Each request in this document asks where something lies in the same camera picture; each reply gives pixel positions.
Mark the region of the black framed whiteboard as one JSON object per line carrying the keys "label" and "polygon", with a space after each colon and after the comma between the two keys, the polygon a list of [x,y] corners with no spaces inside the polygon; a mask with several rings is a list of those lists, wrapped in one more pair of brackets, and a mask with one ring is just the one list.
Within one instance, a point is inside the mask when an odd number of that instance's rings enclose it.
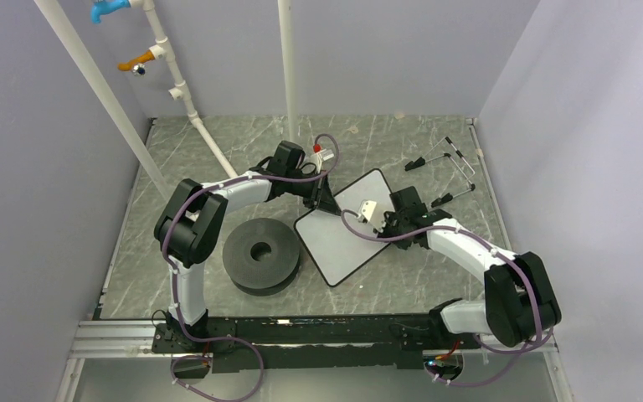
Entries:
{"label": "black framed whiteboard", "polygon": [[[374,168],[335,193],[334,199],[341,209],[356,212],[365,200],[389,206],[390,194],[383,172]],[[293,228],[330,287],[338,286],[388,246],[356,236],[339,216],[323,211],[303,214]]]}

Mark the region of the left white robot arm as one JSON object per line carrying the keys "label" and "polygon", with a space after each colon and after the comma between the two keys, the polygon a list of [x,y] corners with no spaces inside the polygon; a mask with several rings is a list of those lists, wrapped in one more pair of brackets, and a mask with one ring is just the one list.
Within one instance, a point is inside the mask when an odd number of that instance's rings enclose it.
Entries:
{"label": "left white robot arm", "polygon": [[306,208],[339,215],[341,209],[328,183],[328,171],[303,170],[306,153],[289,141],[239,176],[216,183],[182,180],[154,227],[167,262],[171,302],[167,324],[185,351],[199,350],[207,340],[208,308],[203,290],[205,262],[218,243],[226,214],[291,194]]}

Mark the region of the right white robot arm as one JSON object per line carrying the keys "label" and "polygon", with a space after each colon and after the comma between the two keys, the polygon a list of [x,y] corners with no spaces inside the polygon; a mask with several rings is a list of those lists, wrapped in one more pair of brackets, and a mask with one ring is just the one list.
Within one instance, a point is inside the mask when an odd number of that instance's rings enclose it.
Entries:
{"label": "right white robot arm", "polygon": [[484,286],[481,301],[456,298],[430,310],[428,336],[435,346],[447,348],[460,334],[488,334],[515,347],[561,322],[558,299],[539,255],[504,250],[471,233],[443,209],[429,209],[415,187],[391,193],[390,200],[380,238],[401,250],[419,245],[438,252]]}

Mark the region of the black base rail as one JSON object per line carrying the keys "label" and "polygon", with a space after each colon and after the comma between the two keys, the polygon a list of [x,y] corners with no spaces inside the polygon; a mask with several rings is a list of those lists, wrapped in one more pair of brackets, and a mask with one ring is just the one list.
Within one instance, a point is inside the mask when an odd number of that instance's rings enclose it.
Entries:
{"label": "black base rail", "polygon": [[451,334],[435,314],[211,317],[194,340],[171,318],[155,324],[152,352],[204,355],[215,374],[244,369],[391,366],[422,369],[428,359],[455,363],[478,349],[469,334]]}

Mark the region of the right aluminium extrusion rail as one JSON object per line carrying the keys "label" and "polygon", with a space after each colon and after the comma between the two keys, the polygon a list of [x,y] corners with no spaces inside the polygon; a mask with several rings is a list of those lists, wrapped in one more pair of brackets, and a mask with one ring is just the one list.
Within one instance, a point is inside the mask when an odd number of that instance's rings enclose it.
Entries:
{"label": "right aluminium extrusion rail", "polygon": [[502,355],[520,355],[520,354],[532,352],[536,349],[541,348],[546,343],[548,343],[553,338],[553,331],[544,333],[540,341],[529,340],[521,344],[520,346],[517,346],[515,348],[510,348],[510,349],[494,348],[489,343],[485,343],[479,334],[473,334],[472,337],[482,348],[484,348],[489,352],[502,354]]}

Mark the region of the aluminium extrusion rail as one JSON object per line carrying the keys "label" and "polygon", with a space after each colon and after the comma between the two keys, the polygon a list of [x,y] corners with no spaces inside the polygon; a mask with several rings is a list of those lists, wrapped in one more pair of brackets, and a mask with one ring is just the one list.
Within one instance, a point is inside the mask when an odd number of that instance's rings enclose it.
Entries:
{"label": "aluminium extrusion rail", "polygon": [[154,333],[154,325],[146,320],[80,321],[54,400],[75,399],[82,370],[89,359],[148,357]]}
{"label": "aluminium extrusion rail", "polygon": [[482,348],[484,348],[489,352],[502,354],[502,355],[520,355],[520,354],[532,352],[536,349],[541,348],[546,343],[548,343],[553,338],[553,331],[544,333],[540,341],[529,340],[521,344],[520,346],[517,346],[515,348],[510,348],[510,349],[494,348],[489,343],[485,343],[479,334],[473,334],[472,337]]}

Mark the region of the white PVC pipe frame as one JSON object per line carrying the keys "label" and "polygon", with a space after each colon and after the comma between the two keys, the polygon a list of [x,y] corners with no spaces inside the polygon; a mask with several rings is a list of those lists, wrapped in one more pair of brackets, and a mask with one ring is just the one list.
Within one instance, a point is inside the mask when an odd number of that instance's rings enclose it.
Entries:
{"label": "white PVC pipe frame", "polygon": [[[147,17],[147,22],[149,23],[155,39],[154,45],[148,50],[151,50],[154,53],[157,57],[156,60],[163,59],[167,64],[173,79],[173,87],[169,90],[170,96],[175,101],[181,101],[184,104],[188,120],[198,131],[199,135],[205,141],[211,153],[215,156],[226,174],[231,178],[236,177],[236,171],[230,164],[228,158],[221,151],[216,141],[212,138],[206,126],[203,124],[203,120],[193,104],[190,88],[186,80],[183,78],[183,74],[178,66],[172,42],[167,36],[161,20],[157,15],[156,4],[153,1],[130,1],[130,3],[130,8],[141,8]],[[164,198],[170,197],[172,194],[172,187],[167,184],[166,180],[162,176],[160,168],[155,164],[151,154],[147,150],[147,147],[144,145],[143,140],[139,137],[135,127],[133,126],[131,119],[127,116],[121,103],[116,99],[116,95],[107,83],[105,76],[102,74],[90,51],[86,48],[83,40],[77,33],[73,24],[70,22],[60,3],[57,1],[37,1],[35,5],[45,17],[54,33],[59,38],[59,41],[69,53],[71,59],[75,62],[80,73],[83,75],[90,88],[94,91],[96,97],[105,108],[105,111],[115,123],[129,148],[134,152],[138,162],[148,174],[157,191]],[[294,141],[299,137],[300,130],[296,101],[292,2],[279,1],[277,3],[277,8],[279,14],[281,53],[285,84],[285,103],[288,123],[287,133],[289,139]]]}

